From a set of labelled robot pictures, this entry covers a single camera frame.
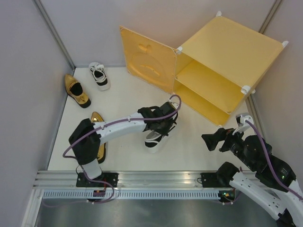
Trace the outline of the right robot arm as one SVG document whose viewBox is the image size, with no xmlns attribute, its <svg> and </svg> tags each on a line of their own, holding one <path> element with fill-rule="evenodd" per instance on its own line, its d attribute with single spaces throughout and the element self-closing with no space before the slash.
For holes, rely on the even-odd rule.
<svg viewBox="0 0 303 227">
<path fill-rule="evenodd" d="M 216 171 L 216 181 L 222 187 L 233 187 L 262 207 L 279 227 L 303 225 L 303 192 L 292 168 L 272 155 L 272 146 L 259 132 L 243 139 L 235 129 L 219 128 L 213 134 L 203 134 L 209 151 L 223 142 L 220 152 L 231 151 L 255 177 L 275 195 L 261 189 L 249 180 L 234 164 L 224 162 Z"/>
</svg>

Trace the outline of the yellow cabinet door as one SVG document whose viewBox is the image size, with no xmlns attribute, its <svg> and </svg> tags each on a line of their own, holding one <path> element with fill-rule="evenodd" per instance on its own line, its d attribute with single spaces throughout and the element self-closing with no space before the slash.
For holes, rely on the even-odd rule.
<svg viewBox="0 0 303 227">
<path fill-rule="evenodd" d="M 126 68 L 130 74 L 172 93 L 177 53 L 174 48 L 120 26 Z"/>
</svg>

